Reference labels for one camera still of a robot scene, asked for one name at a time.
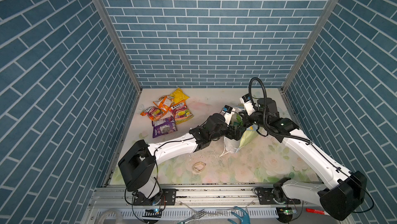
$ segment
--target brick wallpaper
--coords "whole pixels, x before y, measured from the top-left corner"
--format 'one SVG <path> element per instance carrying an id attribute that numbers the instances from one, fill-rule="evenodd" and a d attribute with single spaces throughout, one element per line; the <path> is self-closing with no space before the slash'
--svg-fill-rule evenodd
<path id="1" fill-rule="evenodd" d="M 91 0 L 0 0 L 0 223 L 75 223 L 136 90 Z"/>
<path id="2" fill-rule="evenodd" d="M 397 223 L 396 11 L 397 0 L 339 0 L 287 91 L 309 137 L 367 175 L 376 205 L 357 223 Z"/>
<path id="3" fill-rule="evenodd" d="M 145 88 L 280 87 L 327 0 L 103 0 Z"/>

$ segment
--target snack bag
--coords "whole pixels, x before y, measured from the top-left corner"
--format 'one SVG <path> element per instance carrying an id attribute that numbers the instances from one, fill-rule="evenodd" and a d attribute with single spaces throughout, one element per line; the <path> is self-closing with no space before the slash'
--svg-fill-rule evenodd
<path id="1" fill-rule="evenodd" d="M 185 100 L 182 100 L 179 103 L 172 105 L 170 111 L 175 117 L 176 124 L 186 122 L 194 116 L 187 108 Z"/>
<path id="2" fill-rule="evenodd" d="M 158 99 L 159 101 L 153 102 L 157 107 L 159 107 L 165 113 L 168 112 L 171 105 L 173 104 L 173 97 L 171 96 L 162 96 Z"/>
<path id="3" fill-rule="evenodd" d="M 162 111 L 159 108 L 156 108 L 155 106 L 148 107 L 145 109 L 142 113 L 141 116 L 148 116 L 152 121 L 157 121 L 158 119 L 162 118 L 167 112 Z"/>
<path id="4" fill-rule="evenodd" d="M 153 138 L 176 131 L 174 117 L 166 117 L 164 119 L 152 122 Z"/>
<path id="5" fill-rule="evenodd" d="M 181 90 L 181 88 L 178 87 L 178 89 L 176 89 L 173 93 L 170 94 L 171 97 L 174 97 L 174 102 L 180 102 L 182 100 L 186 100 L 189 97 L 186 96 L 183 91 Z"/>

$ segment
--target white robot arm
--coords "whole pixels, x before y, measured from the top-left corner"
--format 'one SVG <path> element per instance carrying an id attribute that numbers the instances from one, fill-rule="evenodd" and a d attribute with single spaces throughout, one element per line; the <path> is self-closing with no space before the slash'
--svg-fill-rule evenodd
<path id="1" fill-rule="evenodd" d="M 155 165 L 184 153 L 201 150 L 223 136 L 239 140 L 246 128 L 256 123 L 301 157 L 323 182 L 313 184 L 283 178 L 274 184 L 274 197 L 278 201 L 300 199 L 311 202 L 322 206 L 338 220 L 345 219 L 364 201 L 366 177 L 359 171 L 352 173 L 332 159 L 290 119 L 280 118 L 272 99 L 259 99 L 257 110 L 248 94 L 240 101 L 245 107 L 239 113 L 244 126 L 235 128 L 228 125 L 235 109 L 225 106 L 221 114 L 213 114 L 202 126 L 191 129 L 181 137 L 152 144 L 137 141 L 118 162 L 127 190 L 139 191 L 150 202 L 157 202 L 162 191 L 156 179 L 151 177 Z"/>

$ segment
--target metal fork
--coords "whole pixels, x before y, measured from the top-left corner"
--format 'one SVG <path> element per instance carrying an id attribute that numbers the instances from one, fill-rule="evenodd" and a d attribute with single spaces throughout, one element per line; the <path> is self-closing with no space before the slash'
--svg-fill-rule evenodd
<path id="1" fill-rule="evenodd" d="M 206 213 L 204 212 L 204 209 L 203 209 L 203 210 L 200 210 L 200 211 L 194 213 L 194 215 L 192 217 L 187 218 L 186 220 L 183 220 L 181 222 L 178 222 L 177 224 L 186 224 L 189 221 L 198 220 L 205 215 L 206 215 Z"/>

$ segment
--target glove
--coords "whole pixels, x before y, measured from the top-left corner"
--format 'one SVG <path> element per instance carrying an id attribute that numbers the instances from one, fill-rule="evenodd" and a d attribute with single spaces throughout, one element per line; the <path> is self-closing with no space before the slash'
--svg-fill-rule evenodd
<path id="1" fill-rule="evenodd" d="M 243 212 L 243 216 L 241 217 L 238 214 L 236 214 L 235 212 L 231 212 L 231 214 L 234 215 L 235 217 L 239 218 L 239 220 L 241 221 L 241 224 L 251 224 L 248 213 L 242 208 L 239 208 L 239 207 L 235 207 L 235 208 L 240 210 L 241 212 Z M 230 221 L 232 224 L 237 224 L 233 220 L 228 219 L 228 221 Z"/>

